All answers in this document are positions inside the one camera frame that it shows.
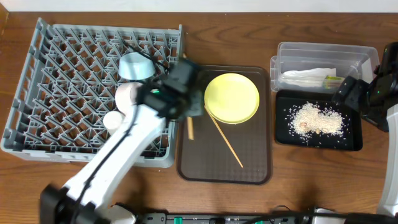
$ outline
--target wooden stick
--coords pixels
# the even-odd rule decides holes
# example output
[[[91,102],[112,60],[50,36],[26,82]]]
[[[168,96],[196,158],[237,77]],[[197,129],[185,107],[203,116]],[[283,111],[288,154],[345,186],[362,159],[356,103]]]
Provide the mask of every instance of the wooden stick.
[[[187,117],[187,126],[188,126],[188,139],[193,140],[193,121],[191,117]]]
[[[235,159],[238,161],[239,165],[241,165],[241,167],[243,168],[243,165],[241,163],[241,161],[239,160],[239,157],[236,155],[234,149],[232,148],[231,144],[229,143],[228,139],[225,137],[223,131],[221,130],[221,128],[218,126],[217,121],[214,119],[214,117],[209,113],[207,107],[205,106],[205,109],[207,111],[207,113],[209,114],[211,120],[213,121],[214,125],[217,127],[218,131],[220,132],[221,136],[223,137],[225,143],[228,145],[229,149],[231,150],[232,154],[234,154]]]

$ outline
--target pile of white grains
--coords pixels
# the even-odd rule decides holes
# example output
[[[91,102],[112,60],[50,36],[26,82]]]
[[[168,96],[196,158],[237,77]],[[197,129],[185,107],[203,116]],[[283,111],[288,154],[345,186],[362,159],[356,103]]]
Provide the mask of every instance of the pile of white grains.
[[[290,108],[287,116],[291,120],[289,134],[299,134],[305,142],[308,142],[308,138],[314,133],[343,135],[344,118],[341,113],[334,111],[331,107],[326,106],[321,110],[319,105],[307,102],[303,106]]]

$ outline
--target tray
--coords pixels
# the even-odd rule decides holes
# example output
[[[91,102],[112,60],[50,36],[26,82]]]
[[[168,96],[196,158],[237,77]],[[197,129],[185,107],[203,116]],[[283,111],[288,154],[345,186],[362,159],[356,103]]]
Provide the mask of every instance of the tray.
[[[362,126],[359,113],[351,110],[345,105],[335,105],[331,102],[332,94],[310,93],[304,91],[280,90],[276,95],[275,111],[275,140],[282,144],[293,144],[298,146],[309,146],[329,149],[341,149],[346,151],[358,151],[362,149]],[[290,118],[289,108],[302,106],[307,102],[317,104],[320,109],[326,106],[341,113],[344,117],[343,136],[332,136],[325,134],[312,134],[308,142],[303,142],[298,134],[289,134]]]
[[[41,18],[30,43],[4,134],[3,151],[32,161],[90,161],[109,138],[103,116],[116,109],[121,43],[172,67],[182,53],[179,30],[48,25]],[[175,123],[169,123],[135,165],[174,163]]]
[[[186,180],[238,184],[264,184],[272,175],[271,91],[269,75],[262,68],[204,66],[202,88],[224,73],[248,77],[260,94],[256,114],[241,124],[218,122],[243,164],[240,167],[221,134],[205,113],[193,118],[195,140],[188,140],[187,125],[179,130],[177,170]]]

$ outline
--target clear plastic container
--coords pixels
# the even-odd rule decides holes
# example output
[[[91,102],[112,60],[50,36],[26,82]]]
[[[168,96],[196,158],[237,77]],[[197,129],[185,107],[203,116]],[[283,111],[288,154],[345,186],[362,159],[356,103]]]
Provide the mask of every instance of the clear plastic container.
[[[309,70],[313,68],[335,68],[336,76],[352,76],[370,83],[379,65],[379,56],[374,47],[353,45],[316,44],[300,42],[282,42],[278,46],[278,56],[270,62],[271,90],[281,89],[333,93],[341,80],[325,79],[322,86],[300,86],[285,82],[282,74],[286,71]],[[305,81],[308,78],[294,78]]]

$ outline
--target black tray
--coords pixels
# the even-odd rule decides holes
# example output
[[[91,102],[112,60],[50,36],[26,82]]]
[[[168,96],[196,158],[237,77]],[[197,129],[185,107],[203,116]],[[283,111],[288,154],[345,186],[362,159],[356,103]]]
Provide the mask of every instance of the black tray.
[[[362,127],[361,117],[359,113],[351,110],[344,105],[335,105],[331,102],[331,94],[309,93],[304,91],[281,90],[276,95],[276,112],[275,112],[275,139],[282,144],[293,144],[298,146],[321,147],[329,149],[342,149],[347,151],[358,151],[362,149]],[[289,123],[291,119],[287,117],[289,108],[302,106],[307,102],[317,104],[320,109],[332,107],[345,117],[343,120],[346,125],[343,128],[343,136],[330,136],[313,134],[308,142],[303,142],[298,134],[289,134]]]
[[[209,115],[193,118],[195,140],[188,140],[187,125],[179,128],[177,171],[186,180],[239,184],[263,184],[272,175],[272,121],[269,75],[257,67],[204,66],[203,89],[224,73],[248,77],[257,87],[260,104],[256,114],[241,124],[218,121],[243,168],[218,132]]]

